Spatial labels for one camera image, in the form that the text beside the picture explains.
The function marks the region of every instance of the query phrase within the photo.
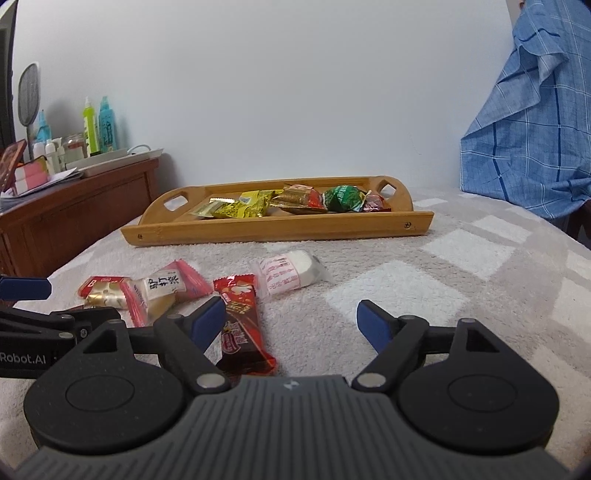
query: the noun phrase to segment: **white bottle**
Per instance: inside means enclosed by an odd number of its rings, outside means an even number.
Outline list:
[[[49,175],[59,173],[60,161],[57,158],[56,145],[51,140],[47,140],[47,144],[45,145],[45,158],[47,159]]]
[[[33,145],[33,160],[45,155],[45,144],[43,142],[37,142]]]
[[[57,159],[60,163],[60,171],[66,170],[66,149],[62,147],[57,147]]]

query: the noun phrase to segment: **gray white blanket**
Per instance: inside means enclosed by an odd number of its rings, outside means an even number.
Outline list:
[[[142,277],[184,258],[212,280],[248,273],[252,260],[305,248],[324,262],[335,283],[260,303],[266,343],[282,374],[351,379],[370,362],[375,352],[355,324],[362,299],[432,325],[475,317],[556,387],[560,416],[548,449],[572,468],[591,453],[591,251],[500,200],[457,190],[411,194],[416,209],[436,213],[426,236],[133,248],[116,231],[51,276],[49,300],[18,307],[50,312],[80,304],[76,289],[90,275]],[[12,466],[35,451],[22,414],[30,383],[0,380],[0,459]]]

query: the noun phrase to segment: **candy wrapper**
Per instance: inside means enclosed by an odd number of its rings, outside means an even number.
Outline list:
[[[363,212],[391,212],[390,207],[386,207],[384,203],[384,197],[379,193],[372,192],[371,190],[365,196],[365,202],[363,203]]]
[[[360,212],[363,208],[365,192],[351,185],[339,185],[326,190],[323,200],[329,212]]]
[[[126,310],[127,301],[121,290],[121,282],[128,277],[89,277],[78,288],[78,296],[85,300],[85,307],[114,307]]]
[[[256,312],[254,275],[218,278],[213,286],[226,303],[222,359],[217,363],[234,381],[240,375],[271,375],[277,360],[267,353]]]
[[[261,298],[307,287],[321,280],[331,281],[320,260],[305,250],[293,250],[253,265],[256,291]]]
[[[209,203],[206,203],[204,205],[200,205],[197,208],[195,208],[195,210],[191,211],[191,215],[194,215],[195,217],[199,218],[199,219],[203,219],[203,218],[213,218],[213,212],[219,210],[220,208],[230,204],[230,203],[234,203],[236,200],[230,200],[230,199],[215,199],[215,200],[210,200]]]
[[[286,212],[326,213],[322,195],[307,185],[285,186],[283,192],[271,199],[270,206],[279,207]]]
[[[213,292],[211,285],[185,260],[175,260],[148,277],[123,281],[121,290],[136,327],[151,325],[175,303]]]
[[[275,190],[253,190],[240,195],[237,202],[229,203],[212,212],[214,218],[262,217]]]

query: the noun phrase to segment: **tray handle hole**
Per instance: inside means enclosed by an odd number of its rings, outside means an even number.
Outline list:
[[[385,199],[389,199],[391,196],[396,193],[396,188],[392,187],[391,185],[386,185],[379,194],[384,197]]]
[[[188,203],[189,201],[183,197],[182,195],[179,195],[173,199],[170,199],[166,202],[164,202],[164,206],[170,210],[171,212],[181,208],[183,205],[185,205],[185,203]]]

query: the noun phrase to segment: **pink snack package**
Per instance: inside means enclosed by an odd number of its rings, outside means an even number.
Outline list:
[[[212,285],[185,260],[175,260],[148,277],[125,280],[121,290],[136,327],[151,325],[176,303],[213,293]]]

